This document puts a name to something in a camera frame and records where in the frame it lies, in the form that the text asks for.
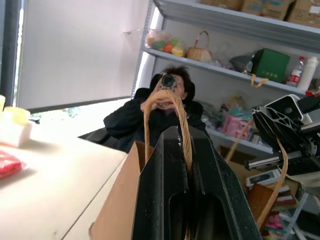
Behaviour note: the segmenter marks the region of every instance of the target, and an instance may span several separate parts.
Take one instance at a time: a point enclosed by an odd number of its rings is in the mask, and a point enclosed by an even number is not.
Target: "white roller blind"
[[[17,104],[25,109],[131,95],[148,0],[26,0]]]

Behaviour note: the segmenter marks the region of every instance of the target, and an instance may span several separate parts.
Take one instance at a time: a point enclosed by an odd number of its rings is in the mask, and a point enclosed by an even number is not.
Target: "red package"
[[[21,170],[22,162],[19,159],[0,150],[0,179],[9,177]]]

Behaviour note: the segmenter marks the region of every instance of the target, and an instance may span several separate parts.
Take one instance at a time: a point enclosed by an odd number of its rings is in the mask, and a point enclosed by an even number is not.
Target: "black chair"
[[[160,80],[161,77],[162,77],[161,74],[156,74],[151,80],[150,88],[144,88],[144,87],[139,88],[134,95],[134,99],[137,99],[137,98],[146,99],[150,95],[150,93],[153,91],[153,89],[156,87],[157,82]],[[199,102],[192,101],[194,96],[195,96],[195,85],[193,85],[191,94],[187,97],[186,100],[189,102],[188,107],[192,109],[192,113],[202,116],[204,112],[204,108]],[[104,145],[106,147],[112,147],[113,144],[117,141],[116,138],[108,134],[105,128],[100,128],[96,131],[80,136],[79,138],[96,143],[96,144]]]

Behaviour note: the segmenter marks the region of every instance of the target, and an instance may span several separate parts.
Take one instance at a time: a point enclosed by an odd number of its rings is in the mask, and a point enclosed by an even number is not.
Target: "black jacket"
[[[144,113],[140,109],[146,98],[135,98],[107,116],[103,122],[107,132],[118,139],[115,149],[128,152],[134,141],[145,141]],[[199,111],[190,103],[185,105],[189,126],[203,131],[208,137],[206,125],[201,121]],[[161,133],[171,126],[180,126],[176,113],[166,115],[165,111],[156,109],[150,113],[149,131],[150,145],[156,146]]]

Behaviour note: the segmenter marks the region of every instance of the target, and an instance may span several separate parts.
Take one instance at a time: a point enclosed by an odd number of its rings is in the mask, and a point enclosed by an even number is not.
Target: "camera lens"
[[[175,82],[175,78],[172,75],[166,74],[162,78],[162,85],[165,87],[171,87]]]

